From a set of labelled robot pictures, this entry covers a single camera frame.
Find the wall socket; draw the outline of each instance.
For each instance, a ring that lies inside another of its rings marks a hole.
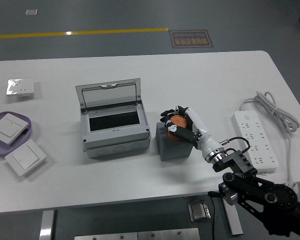
[[[17,95],[19,97],[29,97],[35,92],[35,80],[33,78],[10,79],[6,94]]]
[[[236,111],[232,116],[233,125],[238,136],[247,139],[250,149],[244,154],[258,174],[275,171],[279,166],[266,132],[255,111]],[[240,141],[244,149],[246,142]]]

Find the switch panel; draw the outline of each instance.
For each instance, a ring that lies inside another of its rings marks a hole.
[[[0,120],[0,141],[10,145],[28,125],[26,121],[7,113]]]
[[[19,176],[23,176],[46,157],[45,153],[30,139],[4,158]]]

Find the power strip socket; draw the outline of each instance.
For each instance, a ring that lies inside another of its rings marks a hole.
[[[232,121],[237,134],[250,143],[251,147],[244,155],[257,169],[258,174],[275,171],[279,163],[258,114],[255,111],[236,111]],[[241,142],[241,147],[248,146],[246,142]]]

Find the transparent lid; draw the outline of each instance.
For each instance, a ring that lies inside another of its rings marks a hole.
[[[136,104],[141,101],[140,78],[76,86],[82,112]]]

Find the metal plate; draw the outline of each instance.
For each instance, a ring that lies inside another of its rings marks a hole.
[[[37,15],[38,10],[37,9],[27,9],[25,12],[26,16],[35,16]]]
[[[90,236],[76,236],[74,240],[138,240],[137,232],[90,235]]]
[[[74,240],[200,240],[198,228],[76,236]]]
[[[200,236],[198,228],[185,228],[139,232],[138,240],[200,240]]]

